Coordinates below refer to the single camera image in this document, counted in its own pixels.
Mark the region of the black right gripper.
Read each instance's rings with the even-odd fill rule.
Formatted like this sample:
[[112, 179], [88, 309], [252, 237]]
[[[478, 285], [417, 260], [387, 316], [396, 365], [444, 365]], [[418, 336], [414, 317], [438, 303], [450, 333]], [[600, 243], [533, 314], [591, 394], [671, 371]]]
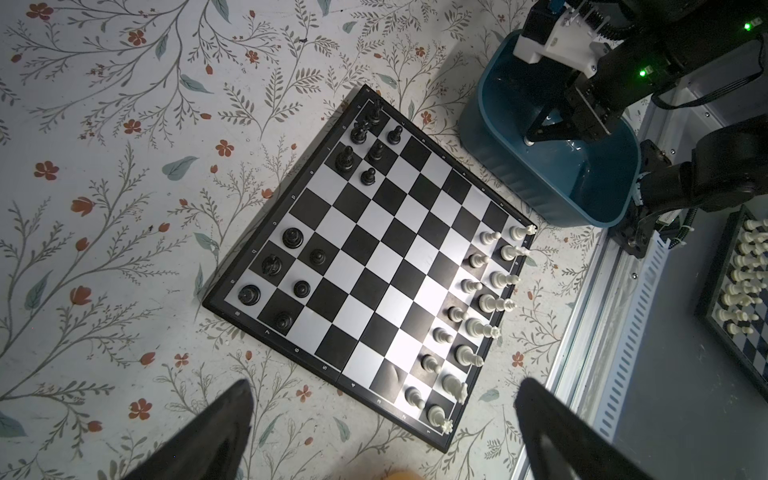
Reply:
[[584, 141], [609, 136], [625, 108], [652, 92], [653, 74], [650, 61], [632, 53], [600, 58], [593, 76], [580, 74], [565, 90], [574, 133]]

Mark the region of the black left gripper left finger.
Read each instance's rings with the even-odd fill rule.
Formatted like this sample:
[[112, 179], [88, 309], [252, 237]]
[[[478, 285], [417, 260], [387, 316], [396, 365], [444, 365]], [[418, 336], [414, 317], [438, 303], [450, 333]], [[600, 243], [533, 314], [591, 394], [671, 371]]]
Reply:
[[234, 479], [251, 431], [250, 384], [236, 381], [131, 471], [129, 479]]

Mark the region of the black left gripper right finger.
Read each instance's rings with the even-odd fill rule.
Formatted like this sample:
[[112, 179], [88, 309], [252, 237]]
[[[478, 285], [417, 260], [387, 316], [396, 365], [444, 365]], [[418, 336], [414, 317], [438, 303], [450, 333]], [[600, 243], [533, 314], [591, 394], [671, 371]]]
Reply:
[[536, 479], [647, 479], [634, 465], [533, 378], [514, 402]]

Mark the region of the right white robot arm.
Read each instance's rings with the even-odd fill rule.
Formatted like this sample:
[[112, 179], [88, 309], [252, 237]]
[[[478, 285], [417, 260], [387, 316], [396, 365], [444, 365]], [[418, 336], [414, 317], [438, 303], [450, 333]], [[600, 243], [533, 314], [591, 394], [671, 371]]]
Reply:
[[[623, 110], [649, 97], [659, 109], [693, 108], [720, 100], [765, 74], [764, 1], [622, 1], [626, 21], [614, 26], [598, 2], [576, 1], [576, 11], [618, 46], [601, 56], [591, 77], [575, 77], [561, 110], [571, 134], [587, 142], [608, 136]], [[663, 95], [681, 79], [756, 41], [756, 72], [682, 104]], [[758, 114], [705, 135], [690, 160], [649, 173], [639, 182], [640, 204], [620, 232], [636, 240], [650, 220], [684, 208], [712, 212], [767, 191], [767, 117]]]

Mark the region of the teal plastic tray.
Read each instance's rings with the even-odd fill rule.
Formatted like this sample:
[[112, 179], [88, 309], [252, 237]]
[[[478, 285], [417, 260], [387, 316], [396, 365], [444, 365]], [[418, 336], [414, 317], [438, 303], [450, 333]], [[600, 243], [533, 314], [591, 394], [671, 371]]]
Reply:
[[484, 70], [458, 122], [460, 142], [504, 185], [557, 227], [610, 228], [623, 219], [640, 171], [640, 149], [627, 122], [595, 143], [557, 140], [527, 145], [524, 135], [564, 88], [569, 69], [514, 56], [510, 33]]

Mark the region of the yellow plastic tray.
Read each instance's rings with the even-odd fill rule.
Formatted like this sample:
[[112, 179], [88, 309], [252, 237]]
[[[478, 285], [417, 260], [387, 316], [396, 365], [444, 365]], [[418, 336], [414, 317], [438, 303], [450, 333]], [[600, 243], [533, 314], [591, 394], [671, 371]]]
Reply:
[[424, 480], [424, 478], [414, 471], [398, 470], [383, 475], [381, 480]]

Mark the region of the black white chessboard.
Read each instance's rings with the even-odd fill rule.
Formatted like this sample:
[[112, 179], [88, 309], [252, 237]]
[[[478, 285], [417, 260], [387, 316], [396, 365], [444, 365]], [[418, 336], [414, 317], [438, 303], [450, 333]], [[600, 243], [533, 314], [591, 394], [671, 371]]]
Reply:
[[536, 230], [363, 87], [203, 303], [447, 451]]

